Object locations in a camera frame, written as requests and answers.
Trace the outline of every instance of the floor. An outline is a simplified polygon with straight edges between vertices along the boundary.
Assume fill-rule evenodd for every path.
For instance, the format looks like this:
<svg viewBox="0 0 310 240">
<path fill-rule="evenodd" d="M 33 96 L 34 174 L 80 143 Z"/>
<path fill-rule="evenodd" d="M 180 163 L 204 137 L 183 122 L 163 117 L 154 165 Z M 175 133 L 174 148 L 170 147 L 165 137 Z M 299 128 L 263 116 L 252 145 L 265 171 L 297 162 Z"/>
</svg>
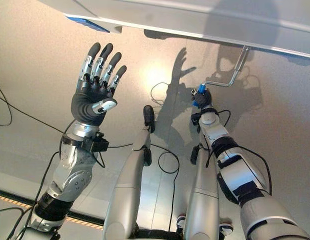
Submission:
<svg viewBox="0 0 310 240">
<path fill-rule="evenodd" d="M 121 34 L 107 34 L 74 23 L 36 0 L 0 0 L 0 86 L 8 101 L 63 130 L 73 119 L 70 105 L 79 69 L 95 42 L 113 43 L 114 53 L 122 53 L 118 68 L 127 66 L 114 96 L 118 106 L 107 113 L 100 127 L 106 139 L 112 146 L 132 143 L 144 123 L 143 106 L 148 104 L 154 107 L 157 120 L 152 143 L 179 157 L 175 227 L 176 217 L 187 211 L 196 170 L 190 163 L 192 148 L 199 142 L 190 121 L 191 113 L 197 111 L 192 107 L 191 88 L 206 79 L 227 82 L 240 48 L 129 27 Z M 255 49 L 232 87 L 210 90 L 217 109 L 231 110 L 229 132 L 239 144 L 267 159 L 273 195 L 310 234 L 310 59 Z M 58 149 L 60 133 L 15 110 L 12 115 L 12 125 L 0 127 L 0 188 L 34 198 Z M 7 119 L 7 106 L 0 101 L 0 123 Z M 74 210 L 105 217 L 130 150 L 115 148 L 103 154 L 106 168 L 93 168 L 92 182 Z M 163 151 L 151 150 L 153 163 L 143 171 L 137 223 L 167 230 L 175 176 L 158 167 Z M 258 158 L 252 158 L 266 173 Z M 177 166 L 169 154 L 160 161 L 168 171 Z M 45 185 L 57 164 L 54 159 Z M 239 208 L 222 192 L 220 217 L 234 225 L 227 239 L 244 239 Z"/>
</svg>

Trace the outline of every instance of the black cable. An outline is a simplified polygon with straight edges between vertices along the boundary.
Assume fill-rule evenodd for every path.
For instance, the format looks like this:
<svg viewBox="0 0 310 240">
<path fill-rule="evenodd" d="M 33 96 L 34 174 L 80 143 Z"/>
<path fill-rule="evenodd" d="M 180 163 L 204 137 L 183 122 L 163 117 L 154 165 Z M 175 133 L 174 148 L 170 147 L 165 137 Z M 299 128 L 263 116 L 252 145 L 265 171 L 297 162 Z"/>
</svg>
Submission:
<svg viewBox="0 0 310 240">
<path fill-rule="evenodd" d="M 44 125 L 46 125 L 46 126 L 52 128 L 52 129 L 55 129 L 56 131 L 60 132 L 61 134 L 63 133 L 63 131 L 59 130 L 58 128 L 56 128 L 56 127 L 54 127 L 54 126 L 52 126 L 52 125 L 49 125 L 48 123 L 46 123 L 46 122 L 44 122 L 44 121 L 42 121 L 42 120 L 39 120 L 39 119 L 37 119 L 36 117 L 33 117 L 33 116 L 27 114 L 26 112 L 23 112 L 22 110 L 19 110 L 17 107 L 13 106 L 12 104 L 10 104 L 10 103 L 9 103 L 8 101 L 6 101 L 5 99 L 3 99 L 3 98 L 0 97 L 0 100 L 2 100 L 3 102 L 7 103 L 7 105 L 9 105 L 9 106 L 12 107 L 13 109 L 19 111 L 20 113 L 22 113 L 22 114 L 24 114 L 24 115 L 30 117 L 31 119 L 34 119 L 34 120 L 36 120 L 36 121 L 38 121 L 38 122 L 40 122 L 40 123 L 42 123 L 42 124 L 44 124 Z"/>
<path fill-rule="evenodd" d="M 3 208 L 0 209 L 0 212 L 5 212 L 5 211 L 9 211 L 9 210 L 19 210 L 21 211 L 21 214 L 24 213 L 24 210 L 21 207 L 8 207 L 8 208 Z"/>
<path fill-rule="evenodd" d="M 210 151 L 209 154 L 208 154 L 208 159 L 206 161 L 206 165 L 205 165 L 205 168 L 208 168 L 209 167 L 209 164 L 210 164 L 210 159 L 211 159 L 211 156 L 213 155 L 213 151 Z"/>
<path fill-rule="evenodd" d="M 10 117 L 9 122 L 6 123 L 6 124 L 0 124 L 0 127 L 8 127 L 9 125 L 12 124 L 12 121 L 13 121 L 12 111 L 11 111 L 11 108 L 10 108 L 9 103 L 7 102 L 6 96 L 5 96 L 5 94 L 3 93 L 3 91 L 2 91 L 1 88 L 0 88 L 0 93 L 2 94 L 2 96 L 3 96 L 3 98 L 4 98 L 4 101 L 5 101 L 6 104 L 7 104 L 8 111 L 9 111 L 9 117 Z"/>
<path fill-rule="evenodd" d="M 23 213 L 19 216 L 19 218 L 17 219 L 17 221 L 15 222 L 14 227 L 12 228 L 12 230 L 10 231 L 8 237 L 6 238 L 6 240 L 10 240 L 15 233 L 16 228 L 18 227 L 18 225 L 20 224 L 22 218 L 24 217 L 24 215 L 31 210 L 32 207 L 29 207 L 28 209 L 26 209 L 25 211 L 23 211 Z"/>
<path fill-rule="evenodd" d="M 159 168 L 160 168 L 164 173 L 166 173 L 166 174 L 174 174 L 174 173 L 176 173 L 176 176 L 175 176 L 175 178 L 174 178 L 174 180 L 173 180 L 173 196 L 172 196 L 172 200 L 171 200 L 171 211 L 170 211 L 169 226 L 168 226 L 168 231 L 170 231 L 170 230 L 171 230 L 171 224 L 172 224 L 172 217 L 173 217 L 173 208 L 174 208 L 175 181 L 176 181 L 177 176 L 179 175 L 179 172 L 180 172 L 180 160 L 179 160 L 179 158 L 177 157 L 177 155 L 176 155 L 175 153 L 173 153 L 172 151 L 168 150 L 167 148 L 162 147 L 162 146 L 159 146 L 159 145 L 156 145 L 156 144 L 152 144 L 152 143 L 151 143 L 150 145 L 152 145 L 152 146 L 154 146 L 154 147 L 157 147 L 157 148 L 160 148 L 160 149 L 163 149 L 163 150 L 166 151 L 166 152 L 163 152 L 163 153 L 159 156 L 159 158 L 158 158 L 158 166 L 159 166 Z M 167 153 L 172 154 L 172 155 L 175 157 L 175 159 L 177 160 L 178 167 L 177 167 L 177 169 L 176 169 L 175 171 L 165 171 L 165 170 L 161 167 L 161 165 L 160 165 L 160 158 L 161 158 L 161 156 L 164 155 L 164 154 L 167 154 Z"/>
<path fill-rule="evenodd" d="M 55 153 L 51 156 L 51 158 L 50 158 L 50 160 L 49 160 L 48 166 L 47 166 L 47 168 L 46 168 L 46 170 L 45 170 L 45 172 L 44 172 L 44 175 L 43 175 L 43 177 L 42 177 L 42 179 L 41 179 L 40 186 L 39 186 L 39 189 L 38 189 L 38 191 L 37 191 L 37 194 L 36 194 L 34 203 L 33 203 L 32 207 L 31 207 L 30 213 L 28 214 L 28 217 L 27 217 L 25 226 L 24 226 L 24 228 L 23 228 L 23 230 L 22 230 L 22 232 L 21 232 L 21 236 L 20 236 L 20 238 L 19 238 L 18 240 L 21 240 L 21 239 L 23 238 L 25 232 L 26 232 L 26 228 L 27 228 L 27 226 L 28 226 L 28 224 L 29 224 L 29 222 L 30 222 L 30 220 L 31 220 L 34 207 L 35 207 L 35 205 L 36 205 L 36 203 L 37 203 L 37 199 L 39 198 L 39 195 L 40 195 L 40 193 L 41 193 L 41 190 L 42 190 L 42 187 L 43 187 L 45 178 L 46 178 L 46 174 L 47 174 L 47 172 L 48 172 L 49 169 L 50 169 L 50 166 L 51 166 L 51 164 L 52 164 L 53 158 L 54 158 L 55 155 L 58 154 L 58 153 L 59 153 L 59 151 L 55 152 Z"/>
<path fill-rule="evenodd" d="M 237 146 L 237 148 L 240 148 L 240 149 L 244 149 L 248 152 L 250 152 L 251 154 L 254 154 L 255 156 L 259 157 L 265 164 L 265 167 L 266 167 L 266 170 L 267 170 L 267 175 L 268 175 L 268 187 L 269 187 L 269 195 L 272 196 L 272 193 L 273 193 L 273 186 L 272 186 L 272 178 L 271 178 L 271 171 L 270 171 L 270 168 L 269 168 L 269 165 L 267 163 L 267 161 L 265 160 L 265 158 L 263 158 L 261 155 L 259 155 L 258 153 L 246 148 L 246 147 L 243 147 L 243 146 Z"/>
<path fill-rule="evenodd" d="M 122 148 L 122 147 L 127 147 L 133 145 L 133 143 L 125 144 L 125 145 L 119 145 L 119 146 L 109 146 L 109 149 L 117 149 L 117 148 Z"/>
<path fill-rule="evenodd" d="M 101 152 L 99 151 L 98 153 L 99 153 L 99 157 L 100 157 L 100 160 L 101 160 L 101 163 L 102 163 L 102 164 L 100 164 L 100 162 L 97 162 L 97 163 L 104 169 L 104 168 L 106 167 L 105 162 L 104 162 L 104 159 L 103 159 L 103 157 L 102 157 Z"/>
<path fill-rule="evenodd" d="M 223 110 L 223 111 L 219 111 L 218 114 L 221 114 L 221 113 L 224 113 L 224 112 L 228 112 L 228 118 L 227 118 L 227 120 L 226 120 L 226 122 L 224 124 L 224 127 L 226 127 L 226 125 L 229 123 L 229 120 L 231 118 L 231 111 L 226 109 L 226 110 Z"/>
<path fill-rule="evenodd" d="M 155 99 L 154 96 L 153 96 L 153 90 L 154 90 L 154 88 L 157 87 L 157 86 L 160 85 L 160 84 L 166 84 L 166 85 L 168 85 L 166 82 L 159 82 L 159 83 L 157 83 L 155 86 L 153 86 L 153 87 L 151 88 L 151 90 L 150 90 L 150 97 L 151 97 L 152 102 L 154 102 L 154 103 L 156 103 L 156 104 L 158 104 L 158 105 L 160 105 L 160 106 L 162 107 L 163 104 L 164 104 L 164 101 L 161 100 L 161 99 Z"/>
</svg>

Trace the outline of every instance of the black band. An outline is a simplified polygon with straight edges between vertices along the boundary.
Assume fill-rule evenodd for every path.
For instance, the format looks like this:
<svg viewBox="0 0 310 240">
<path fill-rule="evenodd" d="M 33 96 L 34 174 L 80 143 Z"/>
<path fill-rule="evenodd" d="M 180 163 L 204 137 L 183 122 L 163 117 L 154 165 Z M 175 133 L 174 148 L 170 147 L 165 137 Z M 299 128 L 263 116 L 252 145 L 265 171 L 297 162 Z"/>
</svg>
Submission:
<svg viewBox="0 0 310 240">
<path fill-rule="evenodd" d="M 60 221 L 70 211 L 74 201 L 61 201 L 53 198 L 47 192 L 43 194 L 34 211 L 42 219 L 48 221 Z"/>
<path fill-rule="evenodd" d="M 85 136 L 83 141 L 77 141 L 64 134 L 61 137 L 61 140 L 66 145 L 72 145 L 78 148 L 82 148 L 91 153 L 105 152 L 109 147 L 110 143 L 105 138 L 103 138 L 104 136 L 103 133 L 101 132 L 97 133 L 99 133 L 98 136 L 97 135 L 94 137 Z"/>
<path fill-rule="evenodd" d="M 201 115 L 205 113 L 215 113 L 217 116 L 220 116 L 219 112 L 213 107 L 204 108 L 200 111 Z"/>
<path fill-rule="evenodd" d="M 235 147 L 238 147 L 238 144 L 230 136 L 222 136 L 211 145 L 211 149 L 216 158 L 218 158 L 222 152 Z"/>
</svg>

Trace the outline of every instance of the metal bracket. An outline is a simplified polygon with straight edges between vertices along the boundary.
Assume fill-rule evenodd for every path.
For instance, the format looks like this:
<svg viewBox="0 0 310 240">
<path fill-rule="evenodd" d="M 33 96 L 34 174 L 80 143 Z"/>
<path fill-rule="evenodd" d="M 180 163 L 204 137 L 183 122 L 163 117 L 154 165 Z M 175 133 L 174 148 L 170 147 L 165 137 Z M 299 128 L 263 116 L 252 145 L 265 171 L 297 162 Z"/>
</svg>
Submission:
<svg viewBox="0 0 310 240">
<path fill-rule="evenodd" d="M 240 55 L 238 57 L 238 60 L 237 60 L 237 63 L 234 67 L 234 73 L 233 75 L 231 76 L 231 79 L 229 81 L 229 83 L 222 83 L 222 82 L 216 82 L 216 81 L 206 81 L 206 84 L 210 84 L 210 85 L 215 85 L 215 86 L 221 86 L 221 87 L 230 87 L 233 85 L 237 75 L 239 74 L 239 72 L 242 71 L 243 67 L 244 67 L 244 64 L 246 62 L 246 58 L 249 54 L 251 50 L 251 47 L 250 46 L 246 46 L 244 45 L 241 52 L 240 52 Z"/>
</svg>

